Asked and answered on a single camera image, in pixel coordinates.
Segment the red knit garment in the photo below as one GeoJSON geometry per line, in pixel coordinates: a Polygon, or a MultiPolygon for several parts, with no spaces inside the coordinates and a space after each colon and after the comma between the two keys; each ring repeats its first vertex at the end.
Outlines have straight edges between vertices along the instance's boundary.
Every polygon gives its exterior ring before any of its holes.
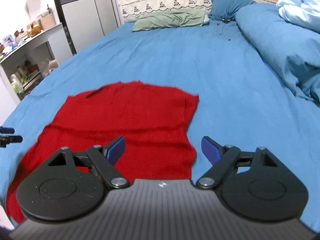
{"type": "Polygon", "coordinates": [[[22,180],[62,146],[82,152],[125,138],[116,169],[128,180],[190,179],[196,151],[187,129],[199,96],[139,81],[114,83],[69,96],[20,161],[6,197],[6,212],[24,220],[16,199],[22,180]]]}

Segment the blue bed sheet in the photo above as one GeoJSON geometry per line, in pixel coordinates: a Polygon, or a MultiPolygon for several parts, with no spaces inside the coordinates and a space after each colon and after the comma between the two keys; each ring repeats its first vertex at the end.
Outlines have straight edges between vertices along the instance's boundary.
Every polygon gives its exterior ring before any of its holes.
{"type": "Polygon", "coordinates": [[[23,137],[1,149],[1,200],[18,162],[67,96],[118,81],[142,81],[197,94],[187,135],[196,148],[196,180],[210,168],[205,135],[250,151],[265,146],[307,187],[302,221],[319,230],[319,107],[295,97],[237,24],[132,32],[125,24],[77,53],[45,78],[5,121],[23,137]]]}

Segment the white desk shelf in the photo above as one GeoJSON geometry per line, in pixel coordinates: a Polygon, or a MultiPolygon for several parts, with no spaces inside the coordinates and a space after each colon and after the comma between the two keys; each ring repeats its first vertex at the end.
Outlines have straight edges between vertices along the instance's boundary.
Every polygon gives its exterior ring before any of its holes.
{"type": "Polygon", "coordinates": [[[1,95],[7,95],[15,105],[20,103],[20,99],[10,84],[9,76],[15,73],[17,66],[25,60],[39,65],[45,59],[56,59],[58,64],[62,64],[72,56],[61,23],[27,39],[24,44],[1,60],[1,81],[5,87],[1,95]]]}

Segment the woven storage basket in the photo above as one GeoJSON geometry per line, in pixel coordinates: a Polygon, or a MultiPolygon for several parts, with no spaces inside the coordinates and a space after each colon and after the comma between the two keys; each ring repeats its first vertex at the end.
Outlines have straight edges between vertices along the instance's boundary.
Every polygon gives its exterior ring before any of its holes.
{"type": "Polygon", "coordinates": [[[41,14],[40,24],[43,30],[47,30],[56,26],[56,20],[53,11],[49,6],[47,6],[46,11],[41,14]]]}

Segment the blue folded duvet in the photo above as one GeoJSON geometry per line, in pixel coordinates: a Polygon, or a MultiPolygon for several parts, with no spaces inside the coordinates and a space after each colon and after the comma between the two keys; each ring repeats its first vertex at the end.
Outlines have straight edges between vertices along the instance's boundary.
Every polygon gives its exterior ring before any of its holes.
{"type": "Polygon", "coordinates": [[[274,4],[247,5],[235,15],[261,58],[298,97],[319,102],[319,34],[286,22],[274,4]]]}

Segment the white grey wardrobe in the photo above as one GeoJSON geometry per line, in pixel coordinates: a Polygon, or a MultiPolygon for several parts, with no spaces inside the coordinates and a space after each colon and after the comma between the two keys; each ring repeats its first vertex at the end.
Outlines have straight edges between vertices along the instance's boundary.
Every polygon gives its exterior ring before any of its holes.
{"type": "Polygon", "coordinates": [[[112,0],[54,0],[73,54],[118,27],[112,0]]]}

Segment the green pillow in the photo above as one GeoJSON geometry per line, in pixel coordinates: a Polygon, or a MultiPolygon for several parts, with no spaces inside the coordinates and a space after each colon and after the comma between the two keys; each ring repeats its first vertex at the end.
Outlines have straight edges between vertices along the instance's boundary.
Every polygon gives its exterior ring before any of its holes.
{"type": "Polygon", "coordinates": [[[209,24],[208,13],[199,8],[182,8],[152,12],[141,16],[133,32],[164,28],[201,27],[209,24]]]}

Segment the dark blue pillow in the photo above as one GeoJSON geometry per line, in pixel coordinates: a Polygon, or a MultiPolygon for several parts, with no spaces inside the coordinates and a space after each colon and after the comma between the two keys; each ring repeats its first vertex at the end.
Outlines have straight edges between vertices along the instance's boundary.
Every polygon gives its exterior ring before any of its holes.
{"type": "Polygon", "coordinates": [[[208,17],[213,21],[235,21],[235,15],[242,7],[255,4],[253,0],[211,0],[208,17]]]}

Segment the light blue blanket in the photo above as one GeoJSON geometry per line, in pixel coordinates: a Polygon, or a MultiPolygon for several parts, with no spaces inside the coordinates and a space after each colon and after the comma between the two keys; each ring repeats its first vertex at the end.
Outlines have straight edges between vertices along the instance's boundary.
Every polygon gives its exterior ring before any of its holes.
{"type": "Polygon", "coordinates": [[[278,0],[276,6],[285,21],[319,33],[319,0],[278,0]]]}

